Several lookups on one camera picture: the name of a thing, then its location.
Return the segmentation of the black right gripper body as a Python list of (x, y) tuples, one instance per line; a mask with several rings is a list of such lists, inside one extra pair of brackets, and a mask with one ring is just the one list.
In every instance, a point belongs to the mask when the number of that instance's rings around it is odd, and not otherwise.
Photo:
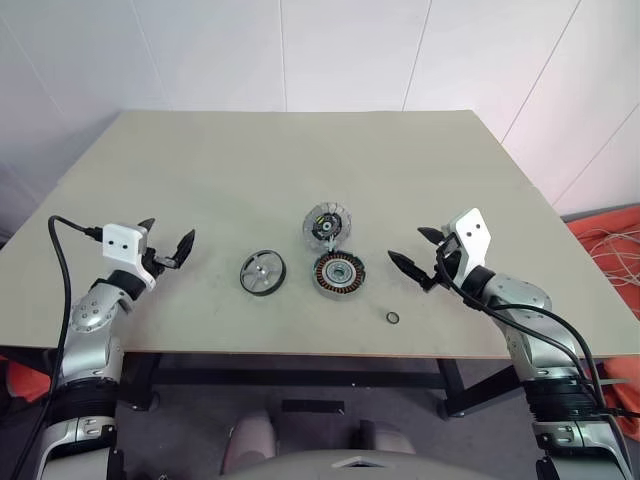
[(453, 280), (457, 274), (461, 262), (461, 245), (454, 234), (446, 236), (441, 244), (433, 244), (436, 246), (436, 264), (434, 265), (434, 275), (432, 276), (435, 285), (449, 288), (450, 282), (444, 277), (445, 272), (448, 277)]

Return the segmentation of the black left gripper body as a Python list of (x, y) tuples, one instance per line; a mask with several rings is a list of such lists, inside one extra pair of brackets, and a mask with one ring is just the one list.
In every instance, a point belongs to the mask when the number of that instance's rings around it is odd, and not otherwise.
[(173, 258), (158, 256), (152, 247), (147, 247), (142, 255), (142, 266), (153, 279), (157, 279), (166, 269), (177, 269), (177, 263)]

